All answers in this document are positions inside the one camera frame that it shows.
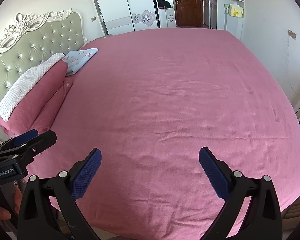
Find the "person's left hand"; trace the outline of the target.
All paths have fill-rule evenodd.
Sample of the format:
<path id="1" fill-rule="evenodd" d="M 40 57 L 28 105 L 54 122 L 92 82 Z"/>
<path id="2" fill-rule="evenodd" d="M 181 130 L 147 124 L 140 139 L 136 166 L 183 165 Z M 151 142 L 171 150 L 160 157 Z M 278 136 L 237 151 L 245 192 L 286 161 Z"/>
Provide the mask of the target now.
<path id="1" fill-rule="evenodd" d="M 5 198 L 3 198 L 2 201 L 0 201 L 0 225 L 2 225 L 4 223 L 4 221 L 6 220 L 10 220 L 11 219 L 11 212 L 9 209 L 13 209 L 13 212 L 18 215 L 20 212 L 20 206 L 21 206 L 21 201 L 22 201 L 22 192 L 19 189 L 19 187 L 17 185 L 13 185 L 13 204 L 6 204 Z"/>

